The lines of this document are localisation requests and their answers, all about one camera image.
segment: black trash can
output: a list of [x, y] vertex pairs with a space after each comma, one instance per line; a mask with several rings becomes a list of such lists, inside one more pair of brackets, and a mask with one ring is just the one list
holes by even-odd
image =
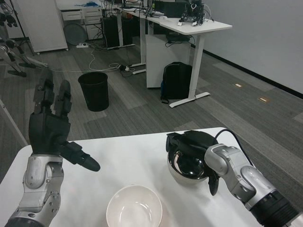
[[86, 105], [90, 111], [102, 111], [108, 108], [107, 75], [103, 72], [89, 72], [78, 78]]

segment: black backpack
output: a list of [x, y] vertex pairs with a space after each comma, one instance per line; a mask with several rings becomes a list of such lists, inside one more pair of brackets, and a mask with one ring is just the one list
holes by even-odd
[[168, 104], [169, 99], [188, 97], [192, 66], [173, 62], [164, 68], [161, 83], [161, 101]]

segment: metal bowl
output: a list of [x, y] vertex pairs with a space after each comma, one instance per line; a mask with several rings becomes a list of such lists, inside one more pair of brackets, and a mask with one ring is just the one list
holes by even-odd
[[167, 165], [174, 179], [184, 185], [200, 183], [207, 178], [202, 160], [182, 154], [169, 152]]

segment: white table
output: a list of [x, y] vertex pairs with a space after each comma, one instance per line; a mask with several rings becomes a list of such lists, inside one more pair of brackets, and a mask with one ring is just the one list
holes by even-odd
[[[203, 129], [216, 135], [222, 128]], [[61, 207], [51, 227], [107, 227], [106, 209], [121, 188], [139, 184], [151, 188], [163, 205], [161, 227], [259, 227], [252, 214], [220, 179], [215, 196], [205, 180], [194, 187], [179, 185], [169, 173], [167, 133], [77, 141], [101, 165], [97, 173], [63, 161]], [[228, 132], [220, 143], [239, 147]], [[19, 151], [0, 184], [0, 226], [4, 226], [23, 195], [22, 177], [31, 146]]]
[[141, 47], [141, 63], [139, 63], [137, 65], [142, 65], [142, 64], [146, 63], [145, 62], [145, 56], [146, 56], [146, 46], [145, 45], [146, 44], [145, 44], [145, 21], [144, 21], [144, 19], [157, 23], [162, 27], [168, 28], [172, 31], [178, 32], [183, 35], [196, 35], [196, 49], [195, 49], [195, 55], [194, 55], [193, 70], [192, 70], [192, 74], [191, 74], [188, 98], [170, 104], [169, 106], [171, 108], [173, 108], [177, 105], [181, 105], [181, 104], [193, 101], [195, 99], [210, 95], [208, 92], [204, 92], [204, 93], [196, 95], [196, 87], [197, 87], [198, 78], [199, 78], [199, 71], [200, 71], [201, 59], [202, 59], [202, 54], [203, 54], [205, 36], [209, 32], [232, 28], [231, 25], [223, 24], [223, 23], [220, 23], [217, 21], [213, 22], [211, 20], [208, 20], [200, 26], [192, 26], [190, 22], [184, 22], [182, 26], [178, 26], [179, 18], [160, 19], [160, 18], [156, 18], [156, 17], [146, 17], [143, 13], [139, 14], [139, 12], [132, 12], [131, 9], [124, 9], [123, 11], [126, 11], [136, 17], [140, 16], [140, 42], [141, 42], [142, 47]]

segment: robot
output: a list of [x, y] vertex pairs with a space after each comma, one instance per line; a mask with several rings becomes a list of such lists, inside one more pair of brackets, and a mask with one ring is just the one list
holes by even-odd
[[210, 193], [215, 196], [222, 178], [230, 193], [242, 202], [259, 224], [265, 227], [302, 227], [303, 213], [290, 202], [253, 165], [249, 157], [236, 147], [210, 142], [203, 132], [170, 133], [166, 141], [167, 152], [181, 152], [204, 165], [204, 176], [209, 178]]
[[[34, 112], [29, 121], [29, 138], [33, 154], [23, 177], [24, 194], [5, 227], [48, 227], [60, 208], [60, 188], [64, 172], [63, 158], [92, 171], [100, 165], [75, 142], [66, 141], [70, 131], [71, 87], [64, 80], [53, 104], [53, 77], [48, 68], [36, 86]], [[205, 139], [201, 132], [170, 133], [166, 151], [201, 160], [210, 192], [216, 195], [222, 178], [230, 193], [265, 227], [302, 227], [303, 214], [271, 184], [253, 165], [243, 148], [228, 147], [215, 138]]]
[[178, 22], [178, 26], [182, 26], [183, 22], [191, 19], [192, 26], [202, 25], [205, 18], [204, 5], [201, 0], [192, 0], [186, 3], [185, 11]]
[[33, 154], [28, 158], [23, 177], [24, 194], [6, 227], [47, 227], [56, 216], [61, 201], [60, 188], [64, 178], [63, 158], [91, 171], [100, 165], [75, 142], [67, 142], [70, 126], [71, 86], [61, 83], [59, 95], [54, 100], [53, 76], [49, 68], [35, 88], [35, 109], [29, 120], [29, 139]]
[[[26, 77], [26, 73], [23, 72], [19, 66], [26, 68], [47, 67], [46, 63], [28, 58], [16, 41], [9, 38], [5, 22], [7, 22], [9, 27], [17, 27], [16, 20], [11, 15], [13, 13], [13, 9], [5, 2], [5, 0], [0, 0], [0, 7], [3, 11], [3, 13], [0, 13], [0, 38], [5, 42], [5, 44], [0, 44], [0, 57], [14, 69], [9, 70], [8, 73]], [[16, 57], [21, 59], [23, 63], [17, 65]]]

